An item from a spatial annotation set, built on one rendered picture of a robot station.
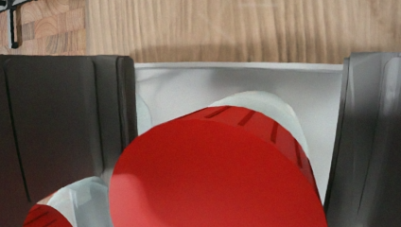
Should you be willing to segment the white bottle with red cap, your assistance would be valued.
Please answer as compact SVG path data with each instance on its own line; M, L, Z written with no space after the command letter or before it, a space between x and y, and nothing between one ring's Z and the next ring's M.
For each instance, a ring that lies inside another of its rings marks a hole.
M328 227L299 119L265 91L138 135L114 166L109 205L113 227Z
M143 98L136 94L138 135L152 128L151 114Z
M35 204L23 227L113 227L107 189L98 177L69 184L47 204Z

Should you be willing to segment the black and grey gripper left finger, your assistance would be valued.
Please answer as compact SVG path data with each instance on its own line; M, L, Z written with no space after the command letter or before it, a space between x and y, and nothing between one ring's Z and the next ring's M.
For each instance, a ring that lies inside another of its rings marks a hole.
M90 177L108 186L138 136L134 61L112 55L0 54L0 227Z

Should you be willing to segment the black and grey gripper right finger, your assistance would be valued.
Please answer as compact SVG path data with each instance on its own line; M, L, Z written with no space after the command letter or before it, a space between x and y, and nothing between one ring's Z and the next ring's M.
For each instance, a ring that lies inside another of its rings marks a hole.
M401 52L344 57L328 227L401 227Z

